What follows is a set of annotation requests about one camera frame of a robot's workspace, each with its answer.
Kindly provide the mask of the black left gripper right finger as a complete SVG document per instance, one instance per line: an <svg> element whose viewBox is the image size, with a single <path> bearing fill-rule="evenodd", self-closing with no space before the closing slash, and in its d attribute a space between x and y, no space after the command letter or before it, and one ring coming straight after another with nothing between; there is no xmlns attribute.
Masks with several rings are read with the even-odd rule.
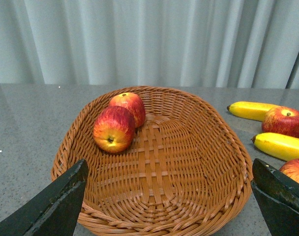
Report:
<svg viewBox="0 0 299 236"><path fill-rule="evenodd" d="M299 183L256 158L251 188L272 236L299 236Z"/></svg>

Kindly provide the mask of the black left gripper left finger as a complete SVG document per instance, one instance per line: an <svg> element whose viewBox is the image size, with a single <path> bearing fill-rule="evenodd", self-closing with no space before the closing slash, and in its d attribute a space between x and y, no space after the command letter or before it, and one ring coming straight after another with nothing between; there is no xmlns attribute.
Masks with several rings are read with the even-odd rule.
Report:
<svg viewBox="0 0 299 236"><path fill-rule="evenodd" d="M0 236L72 236L82 208L88 164L82 159L0 222Z"/></svg>

